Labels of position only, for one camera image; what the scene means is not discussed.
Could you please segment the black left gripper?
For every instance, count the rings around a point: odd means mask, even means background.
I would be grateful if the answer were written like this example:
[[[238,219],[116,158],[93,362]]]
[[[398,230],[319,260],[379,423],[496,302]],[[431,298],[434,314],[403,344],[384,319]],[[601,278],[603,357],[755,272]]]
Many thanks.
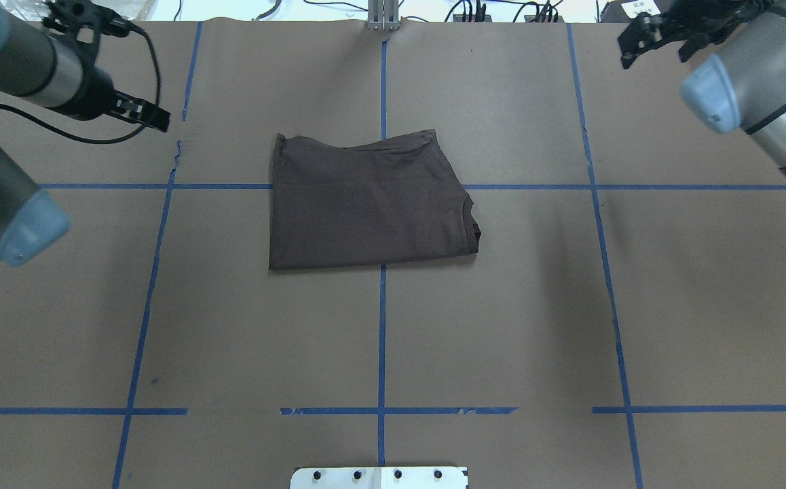
[[[110,115],[127,123],[139,123],[146,129],[167,133],[172,114],[154,103],[116,90],[110,75],[92,66],[83,72],[77,95],[77,120],[90,121]]]

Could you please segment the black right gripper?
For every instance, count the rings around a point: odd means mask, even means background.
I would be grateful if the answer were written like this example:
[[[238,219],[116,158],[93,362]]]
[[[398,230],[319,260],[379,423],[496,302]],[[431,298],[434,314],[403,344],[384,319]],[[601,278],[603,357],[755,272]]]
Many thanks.
[[[675,1],[659,14],[638,13],[617,37],[620,65],[680,41],[680,62],[709,46],[720,46],[743,24],[766,11],[766,1]]]

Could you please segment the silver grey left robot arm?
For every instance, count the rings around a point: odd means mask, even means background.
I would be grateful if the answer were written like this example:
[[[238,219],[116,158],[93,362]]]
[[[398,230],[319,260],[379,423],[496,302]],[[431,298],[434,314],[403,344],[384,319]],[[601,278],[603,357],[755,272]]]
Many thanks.
[[[45,131],[62,137],[64,157],[81,143],[116,145],[142,131],[166,132],[163,77],[151,35],[132,19],[92,1],[42,1],[37,22],[11,13],[0,2],[0,112],[16,118],[12,130],[30,142]],[[154,95],[117,89],[99,64],[104,37],[139,36],[154,74]],[[0,129],[0,264],[18,268],[35,259],[71,229],[71,219],[45,186],[3,147]]]

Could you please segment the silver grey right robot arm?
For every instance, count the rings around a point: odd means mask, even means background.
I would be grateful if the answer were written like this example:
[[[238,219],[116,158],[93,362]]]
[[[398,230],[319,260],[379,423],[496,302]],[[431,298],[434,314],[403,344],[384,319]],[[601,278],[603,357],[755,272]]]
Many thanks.
[[[687,62],[717,46],[679,87],[718,134],[743,130],[786,177],[786,1],[675,1],[638,14],[618,37],[620,64],[678,41]]]

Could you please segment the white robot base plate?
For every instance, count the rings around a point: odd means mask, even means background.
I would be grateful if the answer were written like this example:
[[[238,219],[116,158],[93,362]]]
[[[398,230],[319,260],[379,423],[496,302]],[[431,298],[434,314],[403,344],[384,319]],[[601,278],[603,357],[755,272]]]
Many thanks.
[[[310,467],[294,471],[291,488],[468,488],[466,467]]]

